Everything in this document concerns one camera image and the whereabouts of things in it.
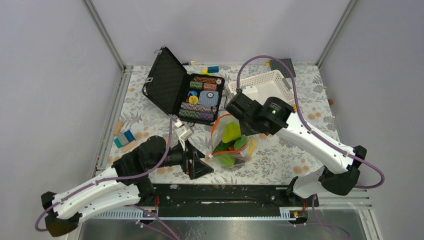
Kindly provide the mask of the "yellow toy corn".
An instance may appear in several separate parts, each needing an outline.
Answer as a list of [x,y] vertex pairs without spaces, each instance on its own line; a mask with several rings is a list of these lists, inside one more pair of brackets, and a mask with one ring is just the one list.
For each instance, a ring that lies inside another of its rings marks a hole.
[[251,139],[249,140],[249,146],[248,146],[248,152],[247,152],[247,155],[248,155],[249,157],[251,157],[251,156],[252,156],[252,154],[253,154],[253,152],[255,151],[256,147],[257,147],[257,140],[256,140],[256,139],[254,139],[254,138],[251,138]]

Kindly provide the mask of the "green toy apple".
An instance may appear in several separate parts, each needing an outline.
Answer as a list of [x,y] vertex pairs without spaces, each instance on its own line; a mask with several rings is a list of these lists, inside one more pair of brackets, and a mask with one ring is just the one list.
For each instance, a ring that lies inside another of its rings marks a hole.
[[230,122],[225,126],[221,140],[223,143],[229,143],[237,140],[241,136],[242,133],[240,126],[236,122]]

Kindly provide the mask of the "red orange toy mango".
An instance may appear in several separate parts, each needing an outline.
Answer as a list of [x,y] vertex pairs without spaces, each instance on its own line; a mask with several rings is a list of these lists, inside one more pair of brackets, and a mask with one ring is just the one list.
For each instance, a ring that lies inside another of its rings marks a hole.
[[233,148],[235,151],[241,151],[243,150],[246,145],[249,143],[249,137],[242,135],[239,137],[233,144]]

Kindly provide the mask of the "dark green toy cucumber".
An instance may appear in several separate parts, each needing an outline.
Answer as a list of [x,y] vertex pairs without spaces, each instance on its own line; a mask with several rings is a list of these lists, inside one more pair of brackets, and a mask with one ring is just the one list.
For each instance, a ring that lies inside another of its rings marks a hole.
[[218,152],[225,152],[228,151],[230,149],[231,146],[234,145],[234,141],[230,141],[230,142],[223,142],[221,141],[213,150],[213,153],[218,153]]

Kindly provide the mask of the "clear zip bag orange zipper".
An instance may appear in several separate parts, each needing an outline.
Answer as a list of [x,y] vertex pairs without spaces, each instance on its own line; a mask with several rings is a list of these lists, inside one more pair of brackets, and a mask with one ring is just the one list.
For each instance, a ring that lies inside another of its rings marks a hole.
[[257,138],[242,133],[239,121],[227,113],[212,126],[208,158],[227,170],[240,169],[251,159],[257,143]]

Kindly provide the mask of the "light green toy pepper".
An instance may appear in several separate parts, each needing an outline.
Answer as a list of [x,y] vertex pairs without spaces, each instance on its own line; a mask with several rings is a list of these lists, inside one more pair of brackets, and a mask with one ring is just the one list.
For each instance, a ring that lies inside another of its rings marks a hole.
[[236,159],[232,155],[218,154],[216,155],[218,162],[226,168],[231,168],[235,165]]

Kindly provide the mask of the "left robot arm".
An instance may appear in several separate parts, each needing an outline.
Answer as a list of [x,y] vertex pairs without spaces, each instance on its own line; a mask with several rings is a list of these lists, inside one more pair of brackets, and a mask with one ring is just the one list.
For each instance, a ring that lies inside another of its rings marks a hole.
[[158,168],[180,166],[191,180],[213,173],[214,169],[203,162],[205,155],[189,142],[192,129],[172,117],[170,133],[173,127],[176,127],[177,145],[171,146],[171,141],[161,136],[151,136],[81,185],[63,193],[43,193],[44,212],[36,220],[35,229],[42,231],[39,223],[44,220],[45,231],[52,237],[61,237],[102,212],[159,203],[160,197],[149,178]]

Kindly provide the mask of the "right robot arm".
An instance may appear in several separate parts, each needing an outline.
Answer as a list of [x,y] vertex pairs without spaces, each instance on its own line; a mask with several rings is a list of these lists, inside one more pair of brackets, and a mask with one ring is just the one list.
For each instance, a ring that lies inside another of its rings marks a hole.
[[310,196],[322,192],[346,196],[357,184],[361,164],[355,157],[365,154],[366,149],[343,145],[327,135],[319,139],[315,135],[317,131],[307,127],[294,108],[282,99],[270,96],[261,104],[240,92],[225,110],[239,121],[243,134],[277,136],[322,163],[318,170],[292,179],[286,190],[291,205],[299,206]]

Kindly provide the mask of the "white perforated plastic basket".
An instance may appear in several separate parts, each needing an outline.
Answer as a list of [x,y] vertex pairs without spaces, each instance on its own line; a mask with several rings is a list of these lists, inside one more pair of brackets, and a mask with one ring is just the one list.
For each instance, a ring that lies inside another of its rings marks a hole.
[[242,93],[261,105],[269,97],[277,97],[289,105],[295,105],[294,92],[286,84],[286,79],[279,70],[272,70],[241,79],[239,86]]

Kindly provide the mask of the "black poker chip case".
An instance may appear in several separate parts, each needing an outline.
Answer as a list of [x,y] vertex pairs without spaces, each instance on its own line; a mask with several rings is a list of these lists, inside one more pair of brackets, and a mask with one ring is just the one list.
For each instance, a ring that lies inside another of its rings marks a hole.
[[155,53],[143,94],[168,115],[186,122],[213,125],[219,115],[225,79],[189,73],[166,46]]

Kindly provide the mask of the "blue toy brick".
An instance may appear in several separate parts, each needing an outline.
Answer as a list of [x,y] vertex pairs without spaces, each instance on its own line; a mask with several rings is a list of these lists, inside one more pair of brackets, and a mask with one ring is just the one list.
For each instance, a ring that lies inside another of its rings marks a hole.
[[219,66],[209,66],[209,67],[207,68],[207,72],[208,72],[209,74],[212,74],[212,73],[218,73],[219,71],[220,71]]

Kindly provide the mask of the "tan wooden block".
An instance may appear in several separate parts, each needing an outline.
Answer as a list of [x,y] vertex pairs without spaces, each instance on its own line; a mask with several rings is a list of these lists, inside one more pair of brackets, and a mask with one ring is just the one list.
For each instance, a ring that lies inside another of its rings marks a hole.
[[121,132],[121,129],[122,129],[122,127],[123,127],[123,125],[124,125],[124,122],[123,121],[121,121],[121,120],[119,120],[117,123],[116,123],[116,125],[115,125],[115,127],[114,127],[114,129],[113,129],[113,132],[112,132],[112,134],[113,135],[118,135],[120,132]]

